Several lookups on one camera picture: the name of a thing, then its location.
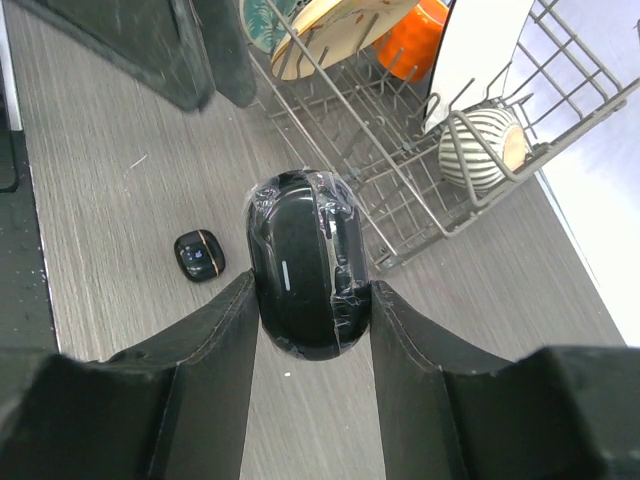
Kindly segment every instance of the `wire dish rack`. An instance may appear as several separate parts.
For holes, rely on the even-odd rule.
[[[290,46],[295,43],[302,52],[300,58],[288,61],[299,65],[304,56],[315,71],[310,77],[281,81],[272,75],[267,56],[251,50],[258,77],[268,86],[256,106],[273,121],[303,165],[317,167],[314,162],[319,160],[320,168],[341,175],[353,189],[362,211],[368,257],[382,272],[406,264],[440,239],[459,234],[536,170],[623,108],[640,86],[640,79],[621,85],[554,11],[559,0],[536,0],[515,55],[502,72],[510,72],[509,93],[486,98],[466,111],[455,110],[454,99],[448,118],[423,133],[425,119],[440,102],[438,92],[426,91],[428,82],[411,84],[409,79],[394,78],[377,62],[371,47],[323,69],[327,50],[313,58],[306,48],[311,38],[301,40],[272,0],[266,2],[292,36]],[[375,21],[374,17],[363,40]],[[534,55],[541,43],[548,45],[543,60]],[[559,61],[564,62],[562,70],[575,70],[570,85],[559,78]],[[516,64],[524,77],[511,86]],[[576,75],[581,79],[577,83]],[[509,109],[525,131],[529,153],[514,172],[467,118],[469,110],[483,107]],[[504,174],[489,191],[480,194],[472,187],[455,133],[456,120],[469,128]],[[444,180],[439,170],[438,142],[445,124],[452,131],[466,189]]]

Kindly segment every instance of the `orange mug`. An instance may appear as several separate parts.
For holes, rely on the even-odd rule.
[[[394,77],[405,80],[411,75],[409,82],[419,82],[435,63],[448,15],[449,7],[440,0],[420,0],[406,17],[374,42],[378,61],[387,70],[391,67]]]

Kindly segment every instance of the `yellow plate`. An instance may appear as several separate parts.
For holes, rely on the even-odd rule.
[[[296,17],[292,28],[298,31],[314,59],[329,67],[384,35],[418,3],[418,0],[313,0]],[[286,35],[271,58],[271,72],[278,76],[283,61],[283,80],[311,75],[313,65],[300,47]]]

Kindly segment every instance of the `striped bowl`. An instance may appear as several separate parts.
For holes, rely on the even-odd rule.
[[[507,168],[514,171],[524,164],[527,143],[522,126],[512,113],[500,108],[483,108],[466,116]],[[471,185],[478,193],[487,192],[500,183],[504,174],[459,119],[455,119],[454,125],[469,168]],[[447,126],[440,138],[438,149],[440,171],[450,183],[466,188],[460,162],[453,145],[451,131]]]

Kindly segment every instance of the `cutting board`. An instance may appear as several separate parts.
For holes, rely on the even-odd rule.
[[[507,71],[500,72],[513,57],[532,6],[533,0],[453,2],[429,89],[439,93],[441,100],[425,123],[425,132],[446,119],[449,106],[472,78],[475,81],[453,103],[454,110],[503,95]]]

